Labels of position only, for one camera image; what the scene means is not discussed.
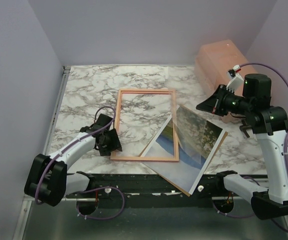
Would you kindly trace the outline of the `landscape photo print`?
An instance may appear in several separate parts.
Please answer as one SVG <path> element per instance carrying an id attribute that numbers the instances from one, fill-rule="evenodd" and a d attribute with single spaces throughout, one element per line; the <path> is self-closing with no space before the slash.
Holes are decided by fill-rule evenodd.
<path id="1" fill-rule="evenodd" d="M 143 152 L 143 157 L 172 158 L 173 133 L 179 142 L 179 160 L 145 161 L 144 165 L 186 195 L 192 195 L 227 132 L 183 105 L 175 120 L 168 118 Z"/>

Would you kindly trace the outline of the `clear acrylic frame pane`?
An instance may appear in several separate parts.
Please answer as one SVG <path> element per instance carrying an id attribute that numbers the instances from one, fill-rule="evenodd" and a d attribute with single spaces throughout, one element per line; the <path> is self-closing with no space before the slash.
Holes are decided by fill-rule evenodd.
<path id="1" fill-rule="evenodd" d="M 203 135 L 206 120 L 189 108 L 178 105 L 173 123 L 181 149 L 194 162 L 200 164 L 203 157 Z"/>

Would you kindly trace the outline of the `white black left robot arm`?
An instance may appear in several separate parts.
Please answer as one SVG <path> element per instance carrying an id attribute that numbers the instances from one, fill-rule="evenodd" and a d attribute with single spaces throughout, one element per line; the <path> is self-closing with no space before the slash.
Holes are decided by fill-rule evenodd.
<path id="1" fill-rule="evenodd" d="M 72 193 L 78 192 L 85 198 L 92 196 L 95 186 L 91 176 L 82 171 L 71 174 L 68 170 L 89 151 L 97 150 L 101 156 L 122 151 L 115 128 L 100 130 L 96 127 L 84 127 L 72 141 L 50 155 L 38 154 L 32 162 L 24 193 L 35 198 L 37 204 L 53 207 Z"/>

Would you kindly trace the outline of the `brown cardboard backing board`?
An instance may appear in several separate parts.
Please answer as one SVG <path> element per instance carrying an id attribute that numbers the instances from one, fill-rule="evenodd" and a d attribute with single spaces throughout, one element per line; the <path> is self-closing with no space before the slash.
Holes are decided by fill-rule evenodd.
<path id="1" fill-rule="evenodd" d="M 192 195 L 206 168 L 226 136 L 227 132 L 216 126 L 204 130 L 203 157 L 201 163 L 194 162 L 186 153 L 184 153 L 179 145 L 178 161 L 145 161 L 144 165 L 184 194 Z"/>

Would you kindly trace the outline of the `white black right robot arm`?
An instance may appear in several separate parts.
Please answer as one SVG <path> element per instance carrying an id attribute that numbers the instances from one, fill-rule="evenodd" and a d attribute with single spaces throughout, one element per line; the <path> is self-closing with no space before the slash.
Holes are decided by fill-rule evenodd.
<path id="1" fill-rule="evenodd" d="M 263 153 L 269 188 L 244 179 L 235 171 L 216 175 L 214 191 L 220 196 L 236 193 L 251 204 L 261 220 L 288 215 L 288 116 L 279 106 L 271 106 L 271 86 L 244 84 L 237 96 L 220 85 L 212 96 L 196 106 L 197 110 L 224 116 L 244 115 Z"/>

